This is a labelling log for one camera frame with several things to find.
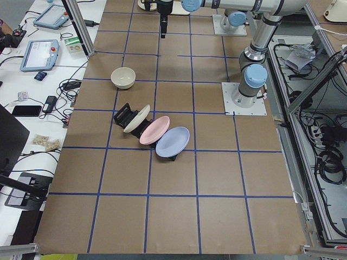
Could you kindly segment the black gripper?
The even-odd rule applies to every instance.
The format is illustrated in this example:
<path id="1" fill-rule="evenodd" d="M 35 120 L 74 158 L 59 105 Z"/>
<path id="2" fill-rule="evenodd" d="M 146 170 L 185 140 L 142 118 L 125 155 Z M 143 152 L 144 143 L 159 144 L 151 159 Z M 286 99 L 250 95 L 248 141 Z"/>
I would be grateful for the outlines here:
<path id="1" fill-rule="evenodd" d="M 160 14 L 160 37 L 165 39 L 167 33 L 167 22 L 168 16 L 172 13 L 173 0 L 158 0 L 157 11 Z"/>

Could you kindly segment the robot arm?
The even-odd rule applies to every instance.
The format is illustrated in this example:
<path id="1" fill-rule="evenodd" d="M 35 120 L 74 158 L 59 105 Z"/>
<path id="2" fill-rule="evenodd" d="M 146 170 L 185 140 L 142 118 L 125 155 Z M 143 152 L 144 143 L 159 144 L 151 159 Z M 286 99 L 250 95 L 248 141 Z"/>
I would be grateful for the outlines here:
<path id="1" fill-rule="evenodd" d="M 232 93 L 234 104 L 242 108 L 250 108 L 268 77 L 268 72 L 262 63 L 270 40 L 282 18 L 297 12 L 306 3 L 307 1 L 181 1 L 181 6 L 187 12 L 194 12 L 199 8 L 224 8 L 262 13 L 252 41 L 240 54 L 242 79 L 238 89 Z"/>
<path id="2" fill-rule="evenodd" d="M 246 14 L 243 11 L 226 9 L 220 21 L 220 28 L 226 35 L 246 35 Z"/>

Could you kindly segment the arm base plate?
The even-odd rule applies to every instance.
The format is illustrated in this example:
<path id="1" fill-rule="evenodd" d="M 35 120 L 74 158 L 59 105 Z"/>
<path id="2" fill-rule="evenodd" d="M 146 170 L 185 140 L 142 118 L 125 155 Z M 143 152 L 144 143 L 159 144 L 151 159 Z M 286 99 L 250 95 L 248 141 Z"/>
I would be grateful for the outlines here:
<path id="1" fill-rule="evenodd" d="M 214 34 L 219 36 L 235 36 L 246 37 L 246 27 L 240 25 L 238 27 L 228 24 L 228 19 L 224 15 L 213 15 Z"/>
<path id="2" fill-rule="evenodd" d="M 261 90 L 254 97 L 239 92 L 238 82 L 222 82 L 225 115 L 267 116 L 265 99 Z"/>

